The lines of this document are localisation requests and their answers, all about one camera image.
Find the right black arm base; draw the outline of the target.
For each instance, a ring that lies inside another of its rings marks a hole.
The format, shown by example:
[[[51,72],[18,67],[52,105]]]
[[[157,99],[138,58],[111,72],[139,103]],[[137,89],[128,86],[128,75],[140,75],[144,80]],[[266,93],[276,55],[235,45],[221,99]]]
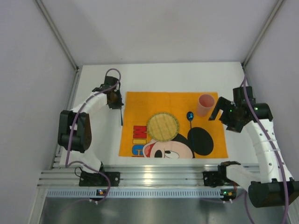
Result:
[[[204,171],[203,173],[204,186],[206,187],[220,187],[220,186],[233,186],[233,182],[225,179],[218,171]]]

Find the pink plastic cup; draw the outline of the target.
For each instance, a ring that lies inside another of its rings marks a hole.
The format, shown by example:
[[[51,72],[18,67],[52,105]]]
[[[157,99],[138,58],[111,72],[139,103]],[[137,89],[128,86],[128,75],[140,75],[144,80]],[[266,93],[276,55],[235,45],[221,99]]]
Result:
[[[198,99],[197,115],[206,116],[215,104],[215,99],[210,94],[203,94]]]

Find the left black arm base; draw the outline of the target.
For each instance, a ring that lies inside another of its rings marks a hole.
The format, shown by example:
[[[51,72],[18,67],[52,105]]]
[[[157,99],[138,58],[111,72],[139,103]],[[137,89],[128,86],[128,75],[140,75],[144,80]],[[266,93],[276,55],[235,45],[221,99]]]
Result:
[[[118,187],[120,183],[120,172],[105,172],[110,180],[111,187]],[[108,187],[108,180],[98,173],[88,173],[83,171],[79,179],[80,187]]]

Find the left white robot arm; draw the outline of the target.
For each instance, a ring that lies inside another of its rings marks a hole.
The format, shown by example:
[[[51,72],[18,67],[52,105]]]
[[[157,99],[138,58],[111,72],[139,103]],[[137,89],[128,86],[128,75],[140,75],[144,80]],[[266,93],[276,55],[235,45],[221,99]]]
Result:
[[[87,173],[103,173],[102,162],[90,149],[93,140],[92,119],[103,107],[122,108],[120,86],[120,77],[106,75],[104,83],[94,88],[87,99],[60,113],[57,141],[58,145],[66,150],[65,167],[78,164]]]

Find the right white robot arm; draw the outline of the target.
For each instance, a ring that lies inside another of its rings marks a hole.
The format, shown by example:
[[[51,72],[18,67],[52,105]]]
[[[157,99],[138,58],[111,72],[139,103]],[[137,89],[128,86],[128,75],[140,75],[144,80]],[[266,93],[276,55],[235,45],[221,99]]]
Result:
[[[299,196],[299,182],[294,180],[282,158],[270,107],[256,102],[250,86],[234,88],[233,97],[233,101],[219,97],[209,120],[215,120],[221,113],[219,120],[227,130],[248,132],[259,174],[249,172],[239,162],[226,161],[218,165],[219,177],[246,190],[256,208],[291,205]]]

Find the blue metal spoon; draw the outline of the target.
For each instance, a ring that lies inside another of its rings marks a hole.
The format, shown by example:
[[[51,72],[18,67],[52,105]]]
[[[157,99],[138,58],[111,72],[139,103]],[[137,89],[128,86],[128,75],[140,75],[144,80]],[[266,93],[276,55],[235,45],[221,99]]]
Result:
[[[190,134],[191,134],[191,143],[192,143],[192,148],[194,148],[194,141],[193,141],[193,132],[192,132],[192,121],[194,119],[194,114],[192,111],[189,111],[186,115],[187,120],[190,123]]]

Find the woven bamboo round plate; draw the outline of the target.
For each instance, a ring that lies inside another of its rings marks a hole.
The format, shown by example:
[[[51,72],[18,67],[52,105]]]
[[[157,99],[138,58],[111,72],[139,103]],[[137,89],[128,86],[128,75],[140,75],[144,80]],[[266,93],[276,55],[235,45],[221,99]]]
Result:
[[[179,133],[177,118],[167,112],[159,112],[152,115],[147,121],[149,136],[159,142],[167,142],[174,139]]]

